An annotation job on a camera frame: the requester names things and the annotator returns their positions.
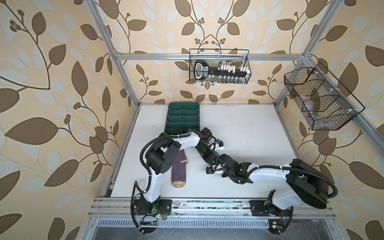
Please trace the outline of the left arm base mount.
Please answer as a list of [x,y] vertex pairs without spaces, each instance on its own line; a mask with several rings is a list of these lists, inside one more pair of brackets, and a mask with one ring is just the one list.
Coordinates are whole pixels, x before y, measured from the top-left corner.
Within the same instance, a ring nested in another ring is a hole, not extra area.
[[173,201],[170,199],[157,199],[153,203],[145,198],[134,200],[133,211],[135,215],[168,215],[172,211]]

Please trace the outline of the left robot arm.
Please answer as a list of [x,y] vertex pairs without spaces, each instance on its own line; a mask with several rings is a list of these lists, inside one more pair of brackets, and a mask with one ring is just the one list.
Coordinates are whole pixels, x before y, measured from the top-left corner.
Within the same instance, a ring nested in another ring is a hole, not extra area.
[[224,142],[215,138],[207,128],[202,131],[190,129],[180,135],[163,132],[142,148],[139,159],[148,178],[144,189],[135,181],[133,192],[139,192],[142,206],[153,212],[159,205],[164,174],[175,163],[181,162],[181,153],[185,149],[196,148],[203,160],[209,163],[217,156],[215,152],[223,147]]

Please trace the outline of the purple sock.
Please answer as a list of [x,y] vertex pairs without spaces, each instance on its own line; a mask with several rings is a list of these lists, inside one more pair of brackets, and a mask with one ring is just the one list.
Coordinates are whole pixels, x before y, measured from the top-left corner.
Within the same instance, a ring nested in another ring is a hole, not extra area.
[[188,163],[185,150],[179,151],[172,166],[171,182],[173,187],[182,188],[186,184]]

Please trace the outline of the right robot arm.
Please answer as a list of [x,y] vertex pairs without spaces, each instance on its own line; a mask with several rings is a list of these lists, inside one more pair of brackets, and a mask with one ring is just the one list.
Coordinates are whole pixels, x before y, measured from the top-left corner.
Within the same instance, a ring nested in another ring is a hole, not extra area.
[[209,166],[207,174],[221,172],[222,177],[228,177],[239,185],[253,183],[274,183],[280,185],[280,190],[271,190],[262,207],[270,215],[277,215],[288,208],[298,205],[309,205],[316,209],[325,209],[328,199],[338,194],[336,185],[321,172],[302,160],[294,159],[283,166],[256,165],[252,163],[239,164],[229,155],[217,156],[211,154],[204,157]]

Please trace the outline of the green compartment tray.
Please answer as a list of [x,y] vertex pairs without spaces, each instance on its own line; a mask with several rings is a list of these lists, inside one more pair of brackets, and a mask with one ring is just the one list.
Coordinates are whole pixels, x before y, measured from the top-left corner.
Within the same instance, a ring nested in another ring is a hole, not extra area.
[[169,135],[182,135],[189,130],[200,130],[200,104],[196,102],[169,103],[164,132]]

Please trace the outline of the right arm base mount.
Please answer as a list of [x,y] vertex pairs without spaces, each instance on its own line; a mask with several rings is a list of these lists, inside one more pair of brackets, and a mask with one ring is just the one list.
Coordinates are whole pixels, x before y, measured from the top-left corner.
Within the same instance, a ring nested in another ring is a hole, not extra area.
[[288,207],[286,210],[281,210],[273,204],[266,204],[266,201],[251,200],[249,201],[251,213],[253,217],[289,217],[292,209]]

